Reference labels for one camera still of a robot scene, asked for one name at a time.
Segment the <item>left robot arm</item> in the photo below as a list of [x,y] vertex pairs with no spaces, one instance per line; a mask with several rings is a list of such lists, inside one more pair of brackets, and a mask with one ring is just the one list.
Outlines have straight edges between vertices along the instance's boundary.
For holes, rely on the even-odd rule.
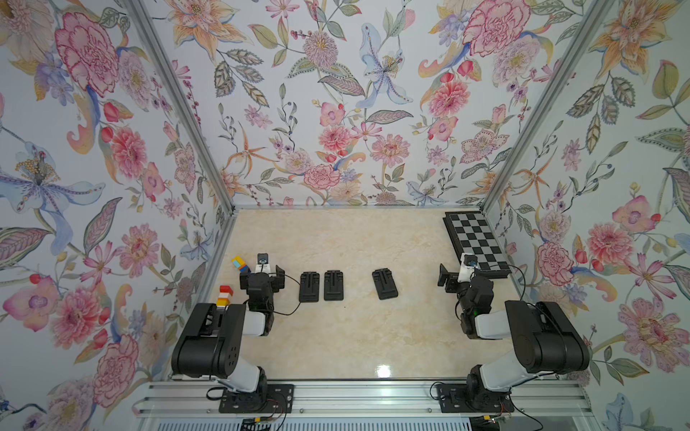
[[275,320],[274,295],[285,287],[281,267],[263,266],[242,273],[240,287],[248,295],[243,305],[199,303],[192,310],[171,357],[172,372],[217,382],[230,400],[266,402],[265,371],[241,357],[247,337],[266,337]]

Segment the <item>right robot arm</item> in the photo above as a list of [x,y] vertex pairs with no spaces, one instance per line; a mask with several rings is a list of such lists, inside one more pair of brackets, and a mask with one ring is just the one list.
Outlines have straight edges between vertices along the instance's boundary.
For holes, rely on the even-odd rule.
[[557,303],[509,300],[494,311],[492,280],[467,265],[458,272],[440,265],[438,285],[456,295],[456,318],[469,339],[512,343],[503,357],[472,368],[461,392],[469,402],[504,400],[521,384],[588,368],[589,348]]

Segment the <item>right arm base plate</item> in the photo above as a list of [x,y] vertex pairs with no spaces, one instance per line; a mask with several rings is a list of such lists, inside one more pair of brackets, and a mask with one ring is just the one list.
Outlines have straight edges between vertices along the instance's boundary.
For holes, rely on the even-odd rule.
[[442,413],[513,413],[515,407],[508,393],[488,391],[469,384],[437,384],[432,394],[438,399]]

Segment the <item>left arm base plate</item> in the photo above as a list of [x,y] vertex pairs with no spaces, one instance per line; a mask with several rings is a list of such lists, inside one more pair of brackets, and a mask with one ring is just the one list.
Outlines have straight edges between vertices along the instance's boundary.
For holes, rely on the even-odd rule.
[[292,412],[294,384],[268,384],[255,393],[224,390],[218,411],[222,414],[278,415]]

